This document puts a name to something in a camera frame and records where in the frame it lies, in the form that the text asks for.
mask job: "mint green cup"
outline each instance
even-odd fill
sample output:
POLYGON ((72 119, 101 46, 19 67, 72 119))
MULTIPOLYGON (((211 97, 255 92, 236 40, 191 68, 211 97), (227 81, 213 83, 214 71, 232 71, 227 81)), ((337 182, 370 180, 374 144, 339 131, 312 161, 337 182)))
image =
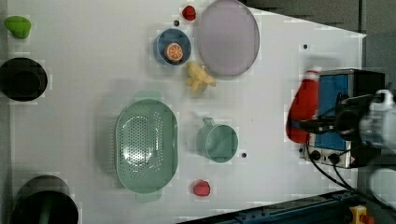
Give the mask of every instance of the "mint green cup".
POLYGON ((215 162, 229 161, 238 149, 238 136, 227 125, 216 124, 204 118, 204 127, 198 132, 196 145, 200 154, 215 162))

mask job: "red object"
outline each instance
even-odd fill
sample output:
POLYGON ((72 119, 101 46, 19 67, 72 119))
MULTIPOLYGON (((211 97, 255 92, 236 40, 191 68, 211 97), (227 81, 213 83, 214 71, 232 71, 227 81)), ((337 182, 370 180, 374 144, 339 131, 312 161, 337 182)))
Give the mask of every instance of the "red object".
POLYGON ((192 6, 187 6, 183 9, 183 17, 184 19, 188 21, 194 21, 195 18, 197 17, 197 14, 195 12, 195 8, 192 6))
MULTIPOLYGON (((307 73, 310 73, 310 76, 312 76, 312 74, 315 74, 315 76, 320 75, 320 72, 314 70, 308 70, 307 73)), ((318 81, 306 76, 294 97, 288 115, 286 134, 291 141, 304 144, 309 140, 309 133, 291 127, 291 121, 312 119, 317 110, 318 81)))
POLYGON ((363 222, 364 224, 375 224, 374 218, 367 215, 361 216, 361 222, 363 222))
POLYGON ((210 186, 207 181, 201 180, 194 186, 194 194, 200 197, 205 197, 210 194, 210 186))

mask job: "red toy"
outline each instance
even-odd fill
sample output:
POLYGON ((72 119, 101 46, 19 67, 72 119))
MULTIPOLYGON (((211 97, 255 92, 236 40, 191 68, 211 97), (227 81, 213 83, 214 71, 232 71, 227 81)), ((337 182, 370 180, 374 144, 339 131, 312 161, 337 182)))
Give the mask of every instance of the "red toy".
POLYGON ((194 194, 200 197, 206 197, 210 194, 210 186, 207 181, 201 180, 194 186, 194 194))
POLYGON ((187 6, 183 9, 183 17, 187 21, 194 21, 195 18, 197 17, 197 14, 195 12, 195 8, 192 6, 187 6))
POLYGON ((306 71, 300 89, 291 104, 286 133, 288 138, 295 143, 304 144, 309 140, 309 133, 291 127, 291 121, 312 119, 317 113, 320 70, 320 67, 315 67, 306 71))

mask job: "cup handle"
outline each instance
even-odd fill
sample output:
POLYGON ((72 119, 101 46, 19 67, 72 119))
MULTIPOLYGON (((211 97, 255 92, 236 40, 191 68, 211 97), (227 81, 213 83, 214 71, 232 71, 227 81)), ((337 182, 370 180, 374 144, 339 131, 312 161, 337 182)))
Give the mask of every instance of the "cup handle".
POLYGON ((207 125, 209 127, 215 126, 215 121, 212 118, 204 118, 203 122, 205 125, 207 125))

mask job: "red bottle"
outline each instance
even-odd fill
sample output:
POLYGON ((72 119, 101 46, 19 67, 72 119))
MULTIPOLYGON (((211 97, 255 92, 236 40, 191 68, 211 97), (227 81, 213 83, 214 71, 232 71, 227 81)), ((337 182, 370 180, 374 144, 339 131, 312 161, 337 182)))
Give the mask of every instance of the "red bottle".
POLYGON ((309 133, 291 126, 292 121, 312 119, 318 110, 318 80, 320 67, 308 69, 291 104, 286 134, 295 142, 304 144, 309 140, 309 133))

